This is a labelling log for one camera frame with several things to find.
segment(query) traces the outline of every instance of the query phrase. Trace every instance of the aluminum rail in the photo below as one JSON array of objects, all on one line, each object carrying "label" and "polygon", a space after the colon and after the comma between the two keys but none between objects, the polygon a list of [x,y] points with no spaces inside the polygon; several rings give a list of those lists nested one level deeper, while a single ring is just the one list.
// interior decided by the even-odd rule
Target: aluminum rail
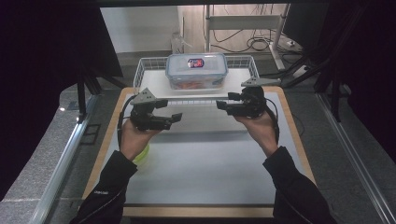
[{"label": "aluminum rail", "polygon": [[330,124],[332,125],[338,139],[343,146],[346,155],[348,156],[350,162],[352,163],[355,172],[357,173],[363,187],[367,191],[368,196],[370,197],[375,210],[379,214],[382,222],[384,224],[396,224],[395,216],[393,215],[392,211],[389,208],[389,204],[385,199],[384,195],[381,192],[379,186],[375,183],[373,178],[371,177],[367,167],[364,165],[361,157],[357,149],[353,146],[352,142],[350,141],[349,137],[347,136],[346,131],[343,128],[343,125],[334,118],[332,112],[330,111],[330,104],[326,98],[326,93],[318,93],[317,97],[320,102],[320,105],[325,112],[327,119],[329,120]]},{"label": "aluminum rail", "polygon": [[90,121],[91,113],[93,111],[94,105],[96,104],[97,97],[98,96],[93,95],[89,99],[87,103],[87,116],[84,121],[78,123],[73,130],[66,147],[64,148],[64,152],[62,153],[61,158],[59,159],[58,164],[56,165],[55,170],[49,179],[49,183],[44,189],[43,195],[41,196],[41,199],[38,202],[35,211],[33,212],[33,215],[29,221],[30,224],[45,222],[56,194],[58,193],[58,190],[64,181],[64,176],[67,172],[70,162],[73,160],[73,156],[76,152],[79,141],[81,140],[85,128]]}]

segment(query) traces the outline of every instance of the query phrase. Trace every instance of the yellow-green object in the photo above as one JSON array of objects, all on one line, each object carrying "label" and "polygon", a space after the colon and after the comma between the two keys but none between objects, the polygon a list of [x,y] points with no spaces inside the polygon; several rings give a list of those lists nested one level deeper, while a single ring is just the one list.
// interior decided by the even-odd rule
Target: yellow-green object
[{"label": "yellow-green object", "polygon": [[146,157],[148,154],[149,154],[149,144],[147,144],[146,147],[145,147],[145,149],[143,149],[143,151],[140,152],[140,154],[137,155],[137,156],[134,158],[134,162],[140,162],[140,161],[142,161],[143,159],[145,159],[145,157]]}]

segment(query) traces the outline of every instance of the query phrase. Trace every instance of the human arm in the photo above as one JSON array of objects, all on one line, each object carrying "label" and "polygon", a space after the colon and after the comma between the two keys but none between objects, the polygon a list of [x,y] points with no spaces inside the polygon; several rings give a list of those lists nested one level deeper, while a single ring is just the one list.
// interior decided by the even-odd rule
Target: human arm
[{"label": "human arm", "polygon": [[137,171],[132,161],[143,151],[149,139],[159,132],[141,132],[129,119],[125,121],[120,151],[113,152],[100,174],[99,183],[70,223],[120,223],[127,185]]},{"label": "human arm", "polygon": [[267,159],[263,164],[276,187],[274,217],[280,223],[336,223],[329,206],[318,188],[295,167],[285,147],[278,147],[270,116],[258,118],[235,117],[247,128]]}]

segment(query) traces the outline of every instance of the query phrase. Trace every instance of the black jacket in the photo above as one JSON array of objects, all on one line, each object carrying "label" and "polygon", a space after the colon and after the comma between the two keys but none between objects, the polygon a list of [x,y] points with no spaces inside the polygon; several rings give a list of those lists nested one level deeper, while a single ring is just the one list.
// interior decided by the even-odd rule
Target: black jacket
[{"label": "black jacket", "polygon": [[[336,223],[318,188],[298,172],[285,147],[280,147],[263,165],[276,187],[274,217],[279,223]],[[126,188],[136,171],[136,165],[114,151],[99,183],[70,223],[120,223]]]}]

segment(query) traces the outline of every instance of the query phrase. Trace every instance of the clear plastic container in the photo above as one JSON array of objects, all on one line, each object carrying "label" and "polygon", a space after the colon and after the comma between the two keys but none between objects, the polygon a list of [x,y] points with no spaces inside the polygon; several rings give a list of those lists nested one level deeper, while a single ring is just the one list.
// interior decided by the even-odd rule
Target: clear plastic container
[{"label": "clear plastic container", "polygon": [[166,61],[165,74],[174,90],[220,89],[227,76],[224,54],[172,54]]}]

